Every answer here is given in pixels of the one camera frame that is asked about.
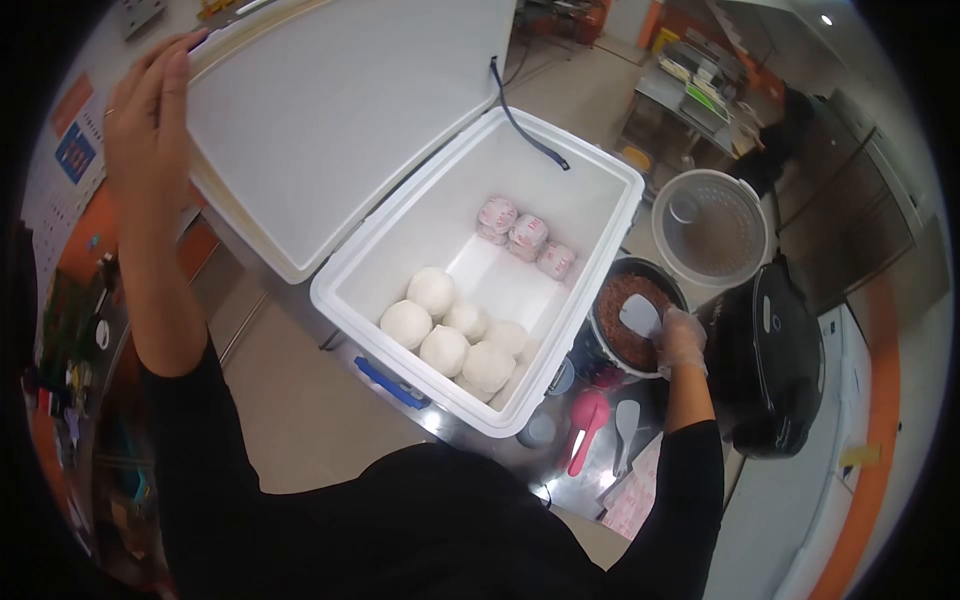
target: person in background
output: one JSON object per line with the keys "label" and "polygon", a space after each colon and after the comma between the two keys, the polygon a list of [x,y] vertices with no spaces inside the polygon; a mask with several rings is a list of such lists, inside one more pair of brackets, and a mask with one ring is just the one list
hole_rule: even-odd
{"label": "person in background", "polygon": [[187,196],[187,51],[204,35],[169,38],[138,60],[111,92],[104,121],[160,529],[180,597],[702,596],[723,512],[723,458],[706,336],[676,308],[657,341],[671,381],[657,500],[608,571],[504,467],[446,444],[401,449],[325,489],[260,490],[175,253]]}
{"label": "person in background", "polygon": [[774,189],[783,175],[783,165],[800,148],[804,133],[813,120],[813,105],[802,92],[783,84],[783,118],[764,127],[756,111],[745,103],[739,106],[750,115],[759,128],[755,132],[741,125],[740,130],[754,140],[754,148],[739,158],[727,174],[748,182],[756,194],[763,198]]}

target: black rice cooker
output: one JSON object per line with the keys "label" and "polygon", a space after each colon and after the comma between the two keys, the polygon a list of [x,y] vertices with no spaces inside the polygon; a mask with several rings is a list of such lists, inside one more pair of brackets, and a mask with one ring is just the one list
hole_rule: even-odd
{"label": "black rice cooker", "polygon": [[779,263],[701,304],[707,383],[725,442],[753,458],[793,456],[820,409],[816,316]]}

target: white cooler box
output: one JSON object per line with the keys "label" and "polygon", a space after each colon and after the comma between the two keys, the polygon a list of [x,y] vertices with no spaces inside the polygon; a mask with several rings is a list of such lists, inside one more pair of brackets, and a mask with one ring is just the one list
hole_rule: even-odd
{"label": "white cooler box", "polygon": [[[373,364],[495,438],[514,435],[543,400],[643,192],[634,169],[511,110],[566,160],[562,170],[493,108],[489,65],[499,56],[502,69],[515,5],[281,5],[195,51],[188,110],[192,180],[244,242],[288,283],[320,268],[314,305]],[[475,234],[493,195],[576,252],[563,282]],[[378,327],[425,266],[530,333],[522,367],[491,405]]]}

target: stack of paper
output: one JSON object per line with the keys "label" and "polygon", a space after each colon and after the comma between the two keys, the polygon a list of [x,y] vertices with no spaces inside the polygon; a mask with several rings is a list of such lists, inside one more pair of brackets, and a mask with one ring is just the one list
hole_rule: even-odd
{"label": "stack of paper", "polygon": [[633,461],[634,469],[603,499],[607,514],[603,524],[627,540],[633,540],[647,520],[657,498],[657,463],[660,461],[660,432]]}

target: tiled floor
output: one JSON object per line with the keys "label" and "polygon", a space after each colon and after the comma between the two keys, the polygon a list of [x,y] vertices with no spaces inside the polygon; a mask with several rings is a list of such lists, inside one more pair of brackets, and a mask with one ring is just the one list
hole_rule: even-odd
{"label": "tiled floor", "polygon": [[[611,40],[593,49],[578,47],[572,55],[536,41],[507,89],[508,101],[610,148],[643,54]],[[516,64],[512,52],[508,77]],[[262,291],[223,248],[209,259],[194,288],[207,310],[214,344],[223,352]],[[318,350],[269,298],[231,349],[225,374],[266,492],[300,492],[344,481],[390,451],[433,439]],[[613,564],[628,545],[601,525],[562,509],[555,512],[601,566]]]}

